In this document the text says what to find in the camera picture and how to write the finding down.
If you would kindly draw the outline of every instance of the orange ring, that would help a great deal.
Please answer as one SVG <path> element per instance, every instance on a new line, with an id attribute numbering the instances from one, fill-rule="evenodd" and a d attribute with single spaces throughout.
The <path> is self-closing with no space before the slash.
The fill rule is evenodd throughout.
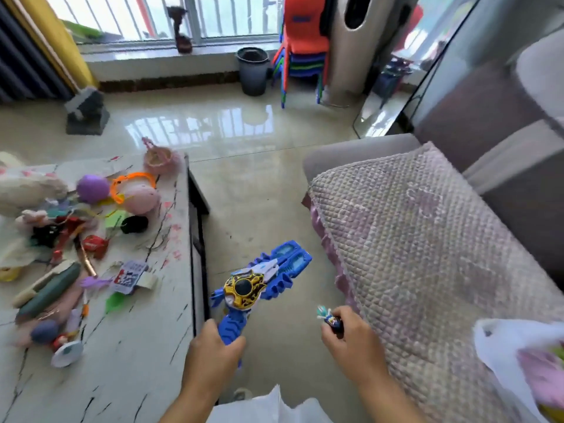
<path id="1" fill-rule="evenodd" d="M 116 201 L 118 205 L 121 205 L 124 202 L 124 199 L 120 197 L 120 194 L 117 191 L 118 186 L 125 181 L 129 181 L 135 178 L 145 178 L 146 180 L 149 181 L 151 187 L 157 188 L 157 181 L 155 177 L 152 176 L 151 174 L 148 174 L 147 172 L 133 172 L 131 174 L 117 177 L 115 180 L 112 181 L 112 184 L 109 188 L 109 194 L 112 197 L 112 199 Z"/>

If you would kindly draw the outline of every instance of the white marble table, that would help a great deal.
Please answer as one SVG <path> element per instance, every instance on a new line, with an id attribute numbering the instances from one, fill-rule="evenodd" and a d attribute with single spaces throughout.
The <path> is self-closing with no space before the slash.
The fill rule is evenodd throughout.
<path id="1" fill-rule="evenodd" d="M 135 172 L 143 167 L 142 157 L 135 155 L 31 169 L 54 172 L 75 183 L 87 173 Z M 19 171 L 5 174 L 20 175 Z M 34 264 L 23 278 L 0 283 L 0 422 L 154 423 L 176 397 L 184 356 L 195 333 L 194 307 L 203 320 L 202 285 L 197 286 L 200 300 L 194 306 L 187 169 L 177 177 L 160 177 L 157 188 L 162 196 L 160 212 L 150 220 L 148 231 L 117 236 L 104 260 L 93 262 L 101 275 L 112 262 L 140 259 L 160 281 L 154 291 L 135 292 L 122 309 L 108 315 L 104 306 L 110 292 L 101 291 L 93 298 L 85 320 L 85 353 L 78 362 L 53 368 L 49 348 L 9 344 L 16 315 L 10 301 L 39 278 L 45 266 Z M 158 243 L 169 229 L 166 246 L 152 251 L 142 247 L 145 242 Z"/>

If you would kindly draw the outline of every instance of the person's left hand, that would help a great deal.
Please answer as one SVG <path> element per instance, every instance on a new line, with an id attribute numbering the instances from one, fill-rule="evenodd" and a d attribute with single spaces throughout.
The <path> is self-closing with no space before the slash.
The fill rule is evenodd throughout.
<path id="1" fill-rule="evenodd" d="M 213 319 L 191 342 L 184 362 L 180 395 L 197 395 L 212 404 L 231 380 L 245 349 L 245 337 L 223 344 Z"/>

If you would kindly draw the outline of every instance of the gray trash bin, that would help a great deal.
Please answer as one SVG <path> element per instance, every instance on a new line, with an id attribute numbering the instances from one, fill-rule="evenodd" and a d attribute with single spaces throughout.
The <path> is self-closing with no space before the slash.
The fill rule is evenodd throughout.
<path id="1" fill-rule="evenodd" d="M 257 47 L 244 47 L 237 51 L 239 61 L 239 78 L 243 93 L 259 96 L 266 91 L 266 75 L 270 63 L 268 54 Z"/>

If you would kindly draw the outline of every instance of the dark blue curtain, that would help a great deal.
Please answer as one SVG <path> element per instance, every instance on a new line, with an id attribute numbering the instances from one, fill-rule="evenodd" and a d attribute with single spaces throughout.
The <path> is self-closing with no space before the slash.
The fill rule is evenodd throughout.
<path id="1" fill-rule="evenodd" d="M 73 92 L 0 0 L 0 102 L 49 98 Z"/>

